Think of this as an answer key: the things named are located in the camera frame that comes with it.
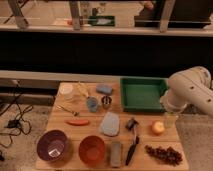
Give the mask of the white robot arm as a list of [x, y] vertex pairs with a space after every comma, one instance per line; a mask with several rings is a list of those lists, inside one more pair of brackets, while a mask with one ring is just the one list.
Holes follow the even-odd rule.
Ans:
[[211, 74], [202, 66], [192, 67], [172, 74], [168, 89], [160, 103], [168, 113], [182, 113], [188, 104], [213, 117], [213, 90]]

